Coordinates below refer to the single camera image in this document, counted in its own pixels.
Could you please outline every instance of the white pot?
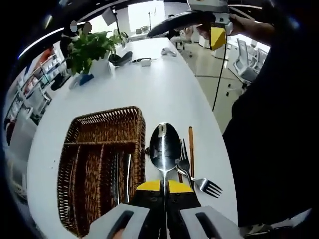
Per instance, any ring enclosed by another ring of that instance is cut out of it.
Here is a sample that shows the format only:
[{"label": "white pot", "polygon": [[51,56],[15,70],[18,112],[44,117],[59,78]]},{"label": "white pot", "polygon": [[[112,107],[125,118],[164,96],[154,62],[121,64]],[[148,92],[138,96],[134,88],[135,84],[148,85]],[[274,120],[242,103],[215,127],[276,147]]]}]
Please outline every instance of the white pot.
[{"label": "white pot", "polygon": [[105,53],[103,59],[93,60],[90,68],[90,73],[94,76],[94,78],[98,77],[106,77],[111,74],[111,68],[109,63],[109,53]]}]

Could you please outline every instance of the green leaves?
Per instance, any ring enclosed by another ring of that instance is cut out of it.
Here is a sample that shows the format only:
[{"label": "green leaves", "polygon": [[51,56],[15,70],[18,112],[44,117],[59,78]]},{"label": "green leaves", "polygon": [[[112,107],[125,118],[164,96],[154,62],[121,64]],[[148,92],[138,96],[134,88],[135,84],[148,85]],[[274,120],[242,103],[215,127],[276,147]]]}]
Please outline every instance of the green leaves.
[{"label": "green leaves", "polygon": [[68,57],[73,75],[88,74],[93,60],[103,58],[107,52],[115,53],[116,44],[124,40],[122,34],[107,38],[106,31],[87,35],[81,31],[79,33],[79,38],[72,43]]}]

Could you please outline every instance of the fork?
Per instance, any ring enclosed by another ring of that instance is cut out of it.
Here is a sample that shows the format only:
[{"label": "fork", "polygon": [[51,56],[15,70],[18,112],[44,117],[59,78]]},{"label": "fork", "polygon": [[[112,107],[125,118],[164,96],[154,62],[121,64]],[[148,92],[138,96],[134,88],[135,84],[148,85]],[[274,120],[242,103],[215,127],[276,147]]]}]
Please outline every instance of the fork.
[{"label": "fork", "polygon": [[[186,173],[180,168],[177,168],[177,171],[178,173],[186,176]],[[196,179],[191,177],[191,180],[196,183],[202,192],[207,193],[212,197],[218,198],[223,191],[217,184],[213,183],[207,178]]]},{"label": "fork", "polygon": [[182,170],[184,173],[186,173],[186,175],[188,177],[189,185],[192,188],[192,190],[195,191],[194,183],[191,180],[190,173],[189,173],[190,164],[189,164],[189,160],[188,160],[188,156],[187,156],[187,149],[186,149],[185,139],[183,139],[183,141],[180,140],[180,147],[181,147],[181,158],[180,158],[180,162],[179,162],[177,167],[180,170]]}]

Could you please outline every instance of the spoon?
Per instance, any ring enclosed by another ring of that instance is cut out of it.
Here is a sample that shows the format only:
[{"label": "spoon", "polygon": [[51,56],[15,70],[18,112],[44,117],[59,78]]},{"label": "spoon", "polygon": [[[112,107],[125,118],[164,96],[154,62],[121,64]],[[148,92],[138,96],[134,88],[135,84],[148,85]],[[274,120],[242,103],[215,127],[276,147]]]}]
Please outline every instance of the spoon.
[{"label": "spoon", "polygon": [[175,128],[169,123],[159,124],[150,140],[149,157],[152,164],[163,176],[164,188],[164,213],[165,223],[160,229],[159,238],[167,238],[166,232],[166,200],[167,200],[167,174],[176,168],[181,157],[179,136]]}]

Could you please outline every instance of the cutlery tray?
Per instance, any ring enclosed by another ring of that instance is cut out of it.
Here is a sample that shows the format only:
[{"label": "cutlery tray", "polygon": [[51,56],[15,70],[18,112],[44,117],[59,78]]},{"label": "cutlery tray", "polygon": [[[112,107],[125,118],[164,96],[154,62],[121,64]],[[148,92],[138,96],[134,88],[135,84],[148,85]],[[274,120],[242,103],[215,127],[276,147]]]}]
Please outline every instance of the cutlery tray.
[{"label": "cutlery tray", "polygon": [[[62,224],[78,237],[115,206],[111,164],[118,152],[131,155],[129,196],[145,181],[145,122],[137,107],[77,117],[67,133],[59,164],[57,197]],[[124,163],[119,157],[118,186],[124,200]]]}]

